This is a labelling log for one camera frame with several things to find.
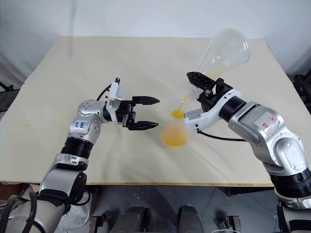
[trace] white table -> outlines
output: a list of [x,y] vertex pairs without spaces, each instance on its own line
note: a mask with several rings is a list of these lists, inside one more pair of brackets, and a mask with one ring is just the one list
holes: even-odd
[[[181,147],[161,141],[161,129],[186,92],[185,74],[193,70],[207,42],[206,38],[60,37],[0,123],[0,180],[40,182],[63,147],[78,105],[95,99],[119,77],[124,99],[147,95],[161,101],[136,107],[137,120],[159,126],[138,132],[104,124],[89,158],[89,184],[271,186],[247,143],[195,133]],[[278,111],[302,138],[311,162],[309,112],[264,40],[250,43],[249,63],[223,78],[242,92],[245,101],[256,100]],[[238,137],[225,121],[206,132]]]

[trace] equipment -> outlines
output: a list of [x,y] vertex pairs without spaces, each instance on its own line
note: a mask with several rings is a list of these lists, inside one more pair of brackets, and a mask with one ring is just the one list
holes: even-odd
[[286,128],[279,113],[254,101],[246,103],[223,79],[214,81],[199,72],[187,73],[187,77],[202,89],[197,99],[202,108],[185,113],[186,128],[203,133],[220,119],[228,122],[230,129],[250,143],[270,175],[279,199],[280,229],[311,231],[311,172],[300,138]]
[[[119,85],[120,79],[117,78],[101,93],[111,87],[106,104],[99,101],[100,95],[98,100],[86,100],[79,105],[65,145],[41,183],[36,208],[33,207],[33,201],[23,203],[11,212],[8,219],[1,219],[0,233],[54,232],[61,216],[70,210],[70,205],[79,205],[86,185],[86,174],[83,171],[87,169],[90,152],[103,123],[113,121],[129,130],[147,130],[158,125],[149,121],[135,122],[133,108],[136,104],[151,105],[159,100],[147,96],[122,100]],[[29,212],[35,213],[32,214],[35,216],[32,221],[31,216],[28,218]]]

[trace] gray floor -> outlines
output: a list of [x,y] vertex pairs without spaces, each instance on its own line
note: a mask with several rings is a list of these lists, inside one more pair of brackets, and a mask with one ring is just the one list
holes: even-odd
[[[243,233],[272,233],[277,226],[277,198],[272,190],[227,197],[223,189],[200,186],[103,186],[94,216],[110,210],[119,216],[132,206],[144,206],[151,210],[151,230],[177,232],[177,213],[184,204],[194,206],[201,215],[206,233],[217,230],[214,219],[218,215],[240,216]],[[70,233],[87,233],[88,223]],[[98,233],[109,232],[104,224]]]

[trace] white wall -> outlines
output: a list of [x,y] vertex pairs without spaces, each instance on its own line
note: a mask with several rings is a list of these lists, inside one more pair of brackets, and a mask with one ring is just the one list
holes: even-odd
[[0,62],[21,72],[10,79],[20,84],[57,35],[212,37],[235,28],[264,37],[291,76],[311,68],[310,9],[310,0],[0,0]]

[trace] cable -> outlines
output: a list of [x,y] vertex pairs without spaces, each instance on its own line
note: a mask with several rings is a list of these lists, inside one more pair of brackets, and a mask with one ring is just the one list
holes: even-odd
[[215,139],[219,139],[219,140],[224,140],[224,141],[246,142],[244,139],[217,137],[217,136],[210,135],[210,134],[208,134],[208,133],[204,133],[204,132],[202,132],[202,131],[197,131],[197,133],[202,134],[202,135],[204,135],[204,136],[206,136],[206,137],[211,137],[211,138],[215,138]]
[[10,212],[11,212],[12,206],[15,203],[15,199],[18,199],[18,200],[20,200],[22,202],[28,201],[27,199],[21,198],[18,195],[12,195],[12,196],[9,197],[9,199],[8,199],[6,205],[5,205],[5,208],[3,210],[2,217],[0,219],[0,233],[5,233],[6,225],[7,225],[8,220],[9,220],[9,216],[10,216]]
[[76,204],[72,204],[72,205],[75,205],[75,206],[82,206],[82,205],[86,205],[88,204],[89,200],[91,200],[91,193],[86,189],[87,193],[88,193],[88,198],[86,200],[86,202],[83,202],[83,203],[76,203]]
[[239,232],[239,231],[230,230],[230,229],[214,230],[214,231],[212,231],[211,233],[214,233],[214,232],[223,232],[223,231],[231,231],[231,232],[235,232],[235,233],[241,233],[241,232]]
[[26,220],[26,225],[22,231],[22,233],[28,233],[31,229],[31,227],[33,226],[33,223],[35,221],[35,214],[37,212],[37,197],[35,195],[35,192],[33,190],[31,190],[29,192],[29,197],[30,197],[30,213],[29,213],[29,217]]
[[108,87],[106,87],[106,88],[99,94],[99,96],[97,97],[97,101],[100,100],[100,98],[102,97],[102,95],[103,95],[110,87],[111,87],[111,84],[110,84]]

